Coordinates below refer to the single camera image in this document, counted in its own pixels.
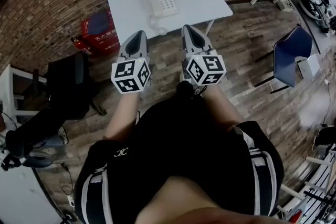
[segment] white table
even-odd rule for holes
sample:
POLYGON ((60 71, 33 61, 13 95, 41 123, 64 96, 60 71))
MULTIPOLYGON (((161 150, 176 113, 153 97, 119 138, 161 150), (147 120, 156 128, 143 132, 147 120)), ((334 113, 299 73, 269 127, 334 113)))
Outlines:
MULTIPOLYGON (((8 65, 4 72, 0 75, 0 101, 2 102, 3 112, 6 113, 13 121, 17 123, 17 116, 35 116, 38 111, 16 110, 13 92, 13 75, 17 75, 26 79, 33 79, 33 75, 21 70, 15 69, 8 65)), ((39 82, 46 83, 47 79, 39 77, 39 82)), ((6 129, 12 129, 13 124, 11 120, 3 115, 6 123, 6 129)))
MULTIPOLYGON (((158 36, 157 32, 148 26, 152 9, 148 0, 108 0, 114 25, 122 44, 129 36, 139 30, 144 30, 148 39, 158 36)), ((232 10, 224 0, 174 0, 179 13, 160 19, 160 27, 173 31, 185 24, 195 25, 208 22, 206 34, 215 19, 231 16, 232 10)))

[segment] desk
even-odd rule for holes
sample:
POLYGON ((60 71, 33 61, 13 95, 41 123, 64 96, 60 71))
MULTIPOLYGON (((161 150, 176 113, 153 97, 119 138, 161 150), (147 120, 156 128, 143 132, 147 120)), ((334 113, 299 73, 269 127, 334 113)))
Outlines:
MULTIPOLYGON (((0 75, 0 101, 2 102, 3 112, 5 112, 13 121, 17 122, 17 116, 35 116, 38 111, 16 110, 14 106, 14 92, 13 92, 13 75, 17 75, 26 79, 33 79, 33 75, 21 70, 15 69, 8 65, 4 72, 0 75)), ((39 77, 39 82, 46 83, 47 79, 39 77)), ((11 121, 6 115, 3 115, 6 123, 6 128, 13 127, 11 121)))
MULTIPOLYGON (((251 4, 254 5, 257 0, 252 0, 251 4)), ((310 33, 313 38, 313 47, 311 49, 311 54, 314 55, 317 52, 322 53, 325 51, 333 42, 333 38, 327 37, 323 34, 315 23, 315 20, 307 16, 304 11, 299 6, 300 0, 288 0, 290 4, 293 6, 294 10, 299 14, 301 18, 302 27, 310 33)))
MULTIPOLYGON (((148 38, 158 36, 148 26, 152 9, 148 0, 108 0, 114 25, 122 44, 136 31, 144 30, 148 38)), ((215 19, 231 16, 232 10, 224 0, 174 0, 179 13, 159 21, 160 27, 173 31, 185 24, 209 22, 206 34, 215 19)))

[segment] telephone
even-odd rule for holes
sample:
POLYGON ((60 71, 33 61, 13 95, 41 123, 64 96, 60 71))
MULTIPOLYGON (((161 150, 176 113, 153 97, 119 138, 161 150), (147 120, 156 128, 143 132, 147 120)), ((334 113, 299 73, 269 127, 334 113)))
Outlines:
POLYGON ((154 16, 158 18, 171 16, 178 13, 174 0, 149 0, 154 16))
POLYGON ((178 14, 178 9, 174 0, 149 0, 153 9, 153 15, 150 16, 149 27, 156 30, 159 35, 167 34, 167 30, 159 27, 159 19, 178 14))

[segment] person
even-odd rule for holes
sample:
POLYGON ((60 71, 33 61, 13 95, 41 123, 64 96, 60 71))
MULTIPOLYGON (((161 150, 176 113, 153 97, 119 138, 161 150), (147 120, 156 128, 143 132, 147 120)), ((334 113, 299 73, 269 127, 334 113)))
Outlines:
POLYGON ((149 108, 135 124, 139 99, 139 93, 121 96, 104 139, 89 150, 75 186, 75 209, 83 223, 279 222, 265 216, 277 205, 281 158, 259 125, 244 122, 218 85, 195 94, 183 81, 175 96, 149 108), (271 184, 259 179, 258 206, 246 134, 271 156, 276 176, 271 184), (254 216, 256 210, 264 216, 254 216))
POLYGON ((331 144, 336 144, 336 128, 333 125, 319 130, 318 135, 314 137, 312 151, 319 145, 331 144))

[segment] blue chair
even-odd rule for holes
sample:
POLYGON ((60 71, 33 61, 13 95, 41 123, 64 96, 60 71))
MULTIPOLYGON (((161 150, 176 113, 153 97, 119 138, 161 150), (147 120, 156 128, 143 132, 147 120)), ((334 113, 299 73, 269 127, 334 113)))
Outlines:
POLYGON ((296 83, 295 58, 297 56, 308 58, 311 53, 311 46, 312 37, 301 26, 294 28, 290 33, 275 43, 273 51, 256 60, 256 62, 259 62, 271 54, 274 55, 274 75, 256 84, 255 87, 274 78, 287 85, 271 93, 294 87, 296 83))

